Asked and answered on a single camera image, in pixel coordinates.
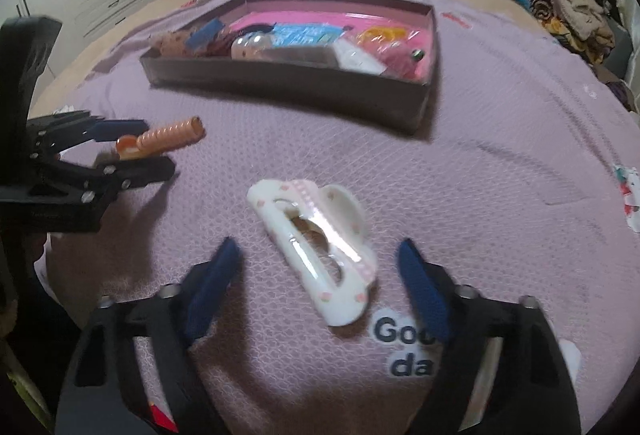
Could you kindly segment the red floral blanket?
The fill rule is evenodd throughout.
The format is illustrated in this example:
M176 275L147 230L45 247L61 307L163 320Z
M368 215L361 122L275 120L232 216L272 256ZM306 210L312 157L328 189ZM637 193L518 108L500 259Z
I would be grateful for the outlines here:
M176 435L178 427L175 422L165 415L155 403L149 403L151 426L157 434Z

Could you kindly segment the maroon hair claw clip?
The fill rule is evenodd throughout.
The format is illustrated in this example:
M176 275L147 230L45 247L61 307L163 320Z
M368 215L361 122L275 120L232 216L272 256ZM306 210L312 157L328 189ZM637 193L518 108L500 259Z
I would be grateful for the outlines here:
M269 24L254 24L246 26L242 29L224 28L216 35L205 47L205 55L207 57L230 57L232 44L239 38L245 38L255 33L270 33L273 30L273 25Z

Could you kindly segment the pile of folded clothes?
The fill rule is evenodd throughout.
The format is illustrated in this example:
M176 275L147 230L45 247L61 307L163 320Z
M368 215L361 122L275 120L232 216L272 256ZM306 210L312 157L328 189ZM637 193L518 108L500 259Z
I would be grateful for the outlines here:
M634 44L617 0L529 0L529 11L556 42L590 65L626 110L637 110L625 81Z

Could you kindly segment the yellow rings plastic bag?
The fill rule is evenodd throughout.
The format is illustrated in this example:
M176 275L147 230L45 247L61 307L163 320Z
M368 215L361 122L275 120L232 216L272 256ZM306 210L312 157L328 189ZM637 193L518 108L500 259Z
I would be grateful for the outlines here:
M383 56L388 51L403 51L419 34L405 27L372 26L359 32L355 43L374 56Z

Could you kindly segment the purple patterned quilt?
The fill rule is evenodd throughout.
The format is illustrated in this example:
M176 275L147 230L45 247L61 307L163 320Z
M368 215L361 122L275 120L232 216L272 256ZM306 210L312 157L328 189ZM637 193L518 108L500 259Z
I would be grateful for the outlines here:
M583 429L605 415L639 356L639 236L614 170L639 164L639 129L578 57L479 0L434 7L440 76L412 137L331 114L232 96L152 88L152 34L229 0L168 0L101 40L102 59L68 101L161 125L198 116L201 143L175 154L170 185L125 192L99 233L55 235L50 286L77 322L105 294L140 299L180 280L232 237L245 264L210 337L202 379L237 434L400 434L432 384L439 349L413 333L396 250L491 299L539 299L582 355ZM246 194L264 178L337 184L363 207L378 282L360 322L326 326Z

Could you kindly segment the dark cardboard tray box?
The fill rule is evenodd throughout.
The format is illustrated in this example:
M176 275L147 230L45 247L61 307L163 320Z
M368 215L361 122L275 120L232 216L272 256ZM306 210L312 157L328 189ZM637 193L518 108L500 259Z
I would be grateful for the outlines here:
M405 134L435 83L434 10L404 0L230 0L158 36L158 88L201 88L332 111Z

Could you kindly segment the white earring card packet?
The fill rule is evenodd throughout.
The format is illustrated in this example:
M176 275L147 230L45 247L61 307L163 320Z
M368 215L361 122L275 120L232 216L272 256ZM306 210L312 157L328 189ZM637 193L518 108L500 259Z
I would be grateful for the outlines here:
M287 64L338 68L332 45L329 46L279 46L262 53L267 60Z

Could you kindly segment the clear plastic jewelry packet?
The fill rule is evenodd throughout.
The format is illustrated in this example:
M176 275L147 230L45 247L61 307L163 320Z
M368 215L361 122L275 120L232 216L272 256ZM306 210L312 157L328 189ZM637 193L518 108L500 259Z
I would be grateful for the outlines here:
M338 68L345 71L380 76L387 67L378 58L365 51L349 39L339 38L332 43Z

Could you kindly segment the pink fluffy strawberry clip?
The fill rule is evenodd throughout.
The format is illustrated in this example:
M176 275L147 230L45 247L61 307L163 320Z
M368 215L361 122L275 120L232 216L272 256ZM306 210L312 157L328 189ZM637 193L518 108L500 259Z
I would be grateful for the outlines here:
M414 48L400 41L387 43L378 52L386 67L386 76L397 79L414 80L416 70L425 58L422 48Z

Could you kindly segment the pink blue book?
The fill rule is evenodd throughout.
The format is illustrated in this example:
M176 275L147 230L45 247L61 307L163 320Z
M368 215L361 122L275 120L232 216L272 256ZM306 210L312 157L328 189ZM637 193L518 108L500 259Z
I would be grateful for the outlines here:
M272 47L279 46L329 46L345 38L355 43L356 35L372 26L405 27L419 31L411 40L414 48L422 48L425 58L416 70L414 80L424 83L431 75L437 59L437 43L432 18L422 24L407 24L397 18L374 16L364 13L308 12L308 10L280 10L280 12L253 12L235 21L231 29L242 29L254 24L273 25L270 32ZM272 62L264 56L256 58L258 62Z

